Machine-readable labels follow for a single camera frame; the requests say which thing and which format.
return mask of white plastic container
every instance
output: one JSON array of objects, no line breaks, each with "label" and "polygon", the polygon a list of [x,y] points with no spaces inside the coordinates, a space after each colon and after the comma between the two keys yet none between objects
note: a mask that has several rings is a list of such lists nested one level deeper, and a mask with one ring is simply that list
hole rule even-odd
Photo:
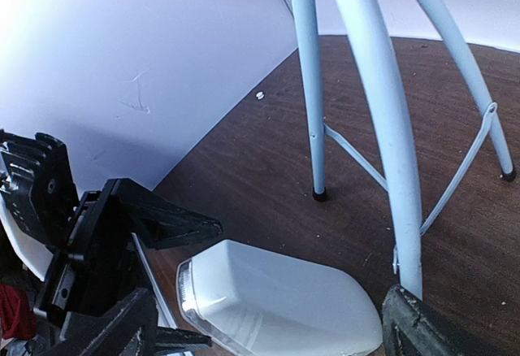
[{"label": "white plastic container", "polygon": [[234,241],[181,263],[177,295],[184,318],[237,355],[364,356],[383,340],[346,273]]}]

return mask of black object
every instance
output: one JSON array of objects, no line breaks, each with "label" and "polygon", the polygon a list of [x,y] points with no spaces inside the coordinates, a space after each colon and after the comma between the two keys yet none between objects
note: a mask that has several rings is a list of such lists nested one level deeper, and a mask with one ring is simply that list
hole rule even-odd
[{"label": "black object", "polygon": [[0,192],[20,229],[44,245],[61,245],[78,202],[67,147],[50,135],[36,139],[0,130],[6,166]]},{"label": "black object", "polygon": [[499,356],[504,352],[449,322],[400,286],[383,303],[387,356]]},{"label": "black object", "polygon": [[210,346],[199,333],[157,327],[134,233],[148,248],[173,248],[218,236],[218,220],[129,179],[108,180],[78,203],[67,148],[46,134],[33,140],[2,130],[0,152],[7,209],[23,232],[53,253],[34,307],[61,329],[61,342],[46,354],[162,355]]},{"label": "black object", "polygon": [[314,189],[313,189],[312,197],[314,198],[314,200],[316,202],[326,202],[328,199],[327,189],[324,189],[323,192],[321,192],[321,193],[316,193],[316,191],[314,191]]},{"label": "black object", "polygon": [[517,178],[517,168],[513,165],[513,170],[510,173],[504,173],[504,171],[502,171],[501,178],[503,181],[512,183]]},{"label": "black object", "polygon": [[43,356],[161,356],[211,347],[208,336],[157,328],[157,319],[153,294],[148,289],[135,289],[99,318],[67,313],[61,342]]}]

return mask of light blue metal leg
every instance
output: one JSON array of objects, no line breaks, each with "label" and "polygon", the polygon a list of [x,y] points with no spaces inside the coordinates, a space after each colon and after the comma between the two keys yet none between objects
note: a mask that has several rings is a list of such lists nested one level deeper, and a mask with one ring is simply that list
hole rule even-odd
[{"label": "light blue metal leg", "polygon": [[292,0],[296,25],[301,75],[305,94],[310,139],[314,198],[323,201],[325,192],[325,157],[323,126],[323,85],[319,55],[318,20],[315,0]]},{"label": "light blue metal leg", "polygon": [[[424,12],[428,15],[437,31],[444,39],[453,60],[461,71],[464,80],[475,100],[480,114],[483,116],[492,102],[488,87],[471,53],[470,47],[464,41],[455,20],[442,0],[417,0]],[[498,115],[493,118],[490,137],[495,146],[504,178],[514,178],[514,165],[509,154],[507,142]]]},{"label": "light blue metal leg", "polygon": [[423,295],[421,196],[401,74],[377,0],[336,0],[359,69],[383,161],[403,287]]}]

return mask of white panel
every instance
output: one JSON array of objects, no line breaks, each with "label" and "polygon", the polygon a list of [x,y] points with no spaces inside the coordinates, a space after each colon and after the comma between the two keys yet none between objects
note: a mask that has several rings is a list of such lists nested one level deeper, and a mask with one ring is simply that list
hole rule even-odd
[{"label": "white panel", "polygon": [[[520,0],[445,1],[467,41],[520,51]],[[379,0],[379,3],[391,35],[439,38],[414,0]],[[318,0],[318,21],[322,34],[345,33],[334,0]]]},{"label": "white panel", "polygon": [[154,187],[296,47],[283,0],[0,0],[0,126]]}]

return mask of wood grain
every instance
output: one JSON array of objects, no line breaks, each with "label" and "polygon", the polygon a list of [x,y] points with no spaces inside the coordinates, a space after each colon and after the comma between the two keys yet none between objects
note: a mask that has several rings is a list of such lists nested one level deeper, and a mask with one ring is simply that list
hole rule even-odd
[{"label": "wood grain", "polygon": [[[321,37],[326,120],[379,170],[361,81],[344,37]],[[408,96],[426,216],[479,130],[480,117],[440,42],[395,39]],[[520,157],[520,55],[472,46],[513,157]],[[261,101],[254,96],[263,91]],[[223,238],[348,272],[377,307],[398,279],[385,192],[326,144],[330,200],[311,193],[297,53],[237,105],[157,187],[175,204],[219,219]],[[500,178],[489,140],[423,239],[425,300],[452,321],[520,354],[520,188]],[[178,263],[209,244],[149,252],[176,308]],[[226,354],[221,349],[200,354]]]}]

